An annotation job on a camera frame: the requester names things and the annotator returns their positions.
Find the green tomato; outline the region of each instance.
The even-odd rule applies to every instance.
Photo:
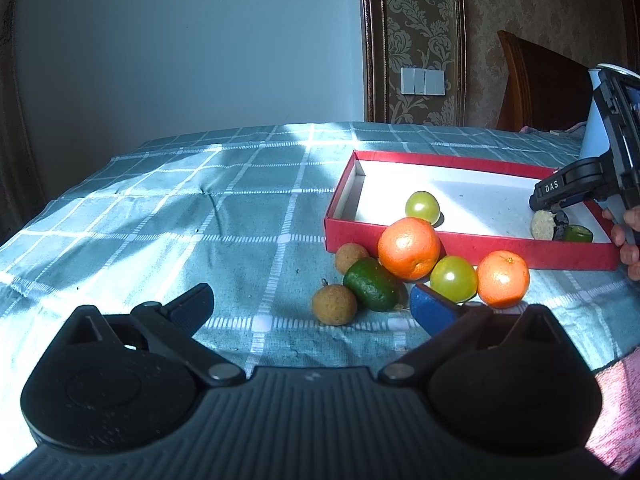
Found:
[[[454,303],[470,300],[478,290],[478,275],[460,256],[445,256],[431,271],[430,287]]]
[[[422,218],[433,225],[440,218],[440,204],[431,193],[416,191],[406,201],[404,213],[407,216]]]

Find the orange fruit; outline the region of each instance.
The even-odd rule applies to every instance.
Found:
[[[529,267],[522,257],[510,251],[487,254],[476,269],[478,296],[493,308],[517,304],[529,288]]]
[[[401,280],[426,276],[440,257],[440,239],[431,224],[406,217],[385,229],[378,241],[378,259]]]

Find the switch panel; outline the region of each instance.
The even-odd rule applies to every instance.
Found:
[[[400,92],[413,95],[444,95],[444,71],[406,67],[400,69]]]

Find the pink towel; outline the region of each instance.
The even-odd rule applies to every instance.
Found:
[[[617,473],[640,457],[640,348],[596,375],[602,412],[587,449]]]

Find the cardboard box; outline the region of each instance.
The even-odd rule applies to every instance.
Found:
[[[386,226],[404,217],[418,190],[440,203],[436,228],[445,254],[477,265],[495,250],[522,256],[530,269],[614,270],[620,261],[610,241],[612,222],[593,201],[565,208],[569,222],[593,232],[593,242],[534,240],[529,197],[551,168],[478,158],[417,153],[353,152],[324,218],[326,249],[335,253],[356,242],[377,256]]]

